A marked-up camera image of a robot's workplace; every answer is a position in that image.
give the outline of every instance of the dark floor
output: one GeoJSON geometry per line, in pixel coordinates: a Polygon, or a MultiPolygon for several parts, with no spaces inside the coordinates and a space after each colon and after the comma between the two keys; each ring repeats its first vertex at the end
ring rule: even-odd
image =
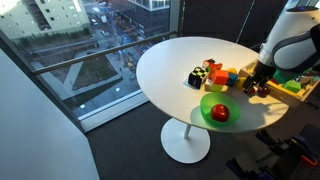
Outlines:
{"type": "MultiPolygon", "coordinates": [[[[308,100],[320,106],[318,86],[308,100]]],[[[320,127],[320,110],[301,103],[289,111],[268,132],[280,139],[299,133],[311,123],[320,127]]],[[[246,133],[209,131],[211,148],[207,156],[195,164],[181,164],[171,159],[160,142],[161,128],[170,117],[150,102],[110,121],[86,135],[102,180],[236,180],[226,161],[235,157],[245,170],[271,166],[276,157],[260,164],[255,160],[268,152],[266,145],[246,133]]]]}

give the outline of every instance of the colorful toy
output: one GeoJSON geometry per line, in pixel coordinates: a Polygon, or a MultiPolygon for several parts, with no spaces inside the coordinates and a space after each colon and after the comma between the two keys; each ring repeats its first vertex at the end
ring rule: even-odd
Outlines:
{"type": "Polygon", "coordinates": [[[205,91],[209,92],[221,92],[223,85],[214,84],[210,79],[208,79],[204,84],[205,91]]]}
{"type": "Polygon", "coordinates": [[[270,89],[267,86],[259,86],[257,93],[260,97],[267,97],[270,94],[270,89]]]}
{"type": "Polygon", "coordinates": [[[243,85],[243,83],[244,83],[245,80],[246,80],[245,77],[240,77],[240,78],[238,79],[236,85],[237,85],[237,87],[238,87],[239,89],[243,89],[242,85],[243,85]]]}
{"type": "Polygon", "coordinates": [[[215,64],[215,60],[208,59],[203,61],[202,68],[208,71],[208,78],[211,78],[212,74],[216,69],[220,70],[222,68],[222,64],[215,64]]]}
{"type": "Polygon", "coordinates": [[[294,93],[297,93],[301,90],[301,84],[293,80],[285,82],[282,87],[294,93]]]}
{"type": "Polygon", "coordinates": [[[228,80],[226,82],[226,85],[228,87],[234,87],[234,85],[237,83],[238,79],[239,79],[239,76],[237,74],[234,74],[234,73],[230,73],[228,72],[228,80]]]}
{"type": "Polygon", "coordinates": [[[238,74],[235,68],[228,68],[226,71],[228,71],[229,73],[238,74]]]}
{"type": "Polygon", "coordinates": [[[292,75],[281,73],[280,71],[276,71],[273,75],[273,78],[276,79],[280,84],[283,84],[291,79],[295,78],[292,75]]]}
{"type": "Polygon", "coordinates": [[[188,83],[200,89],[201,84],[207,80],[208,72],[200,67],[194,68],[194,70],[189,74],[188,83]]]}
{"type": "Polygon", "coordinates": [[[211,76],[211,80],[214,84],[226,85],[229,79],[228,72],[225,70],[216,69],[211,76]]]}

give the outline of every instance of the white round table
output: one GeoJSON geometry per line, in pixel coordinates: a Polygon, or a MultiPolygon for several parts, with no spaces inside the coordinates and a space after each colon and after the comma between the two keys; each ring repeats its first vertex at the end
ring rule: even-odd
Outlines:
{"type": "Polygon", "coordinates": [[[288,106],[267,96],[249,98],[241,90],[223,89],[240,107],[240,118],[224,127],[208,125],[200,113],[200,100],[210,92],[190,88],[188,76],[206,59],[222,63],[222,69],[238,71],[258,58],[258,54],[238,44],[206,37],[182,37],[163,41],[147,50],[139,60],[137,79],[148,99],[170,115],[161,132],[167,154],[182,163],[203,159],[210,148],[207,130],[244,132],[266,127],[279,120],[288,106]]]}

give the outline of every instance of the green bowl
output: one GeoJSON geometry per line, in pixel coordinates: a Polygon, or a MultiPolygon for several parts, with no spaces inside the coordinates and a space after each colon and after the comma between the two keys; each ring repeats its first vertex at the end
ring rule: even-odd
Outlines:
{"type": "Polygon", "coordinates": [[[204,95],[200,102],[200,109],[203,119],[212,126],[227,126],[237,121],[240,117],[238,104],[230,96],[219,92],[204,95]],[[210,111],[216,104],[223,104],[228,107],[230,117],[226,122],[219,122],[211,118],[210,111]]]}

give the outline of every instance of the table stem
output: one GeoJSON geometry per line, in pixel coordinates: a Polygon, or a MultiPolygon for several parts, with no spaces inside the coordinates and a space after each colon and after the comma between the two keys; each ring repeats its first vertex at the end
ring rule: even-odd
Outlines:
{"type": "Polygon", "coordinates": [[[188,134],[190,132],[191,125],[187,124],[186,129],[184,130],[183,138],[188,139],[188,134]]]}

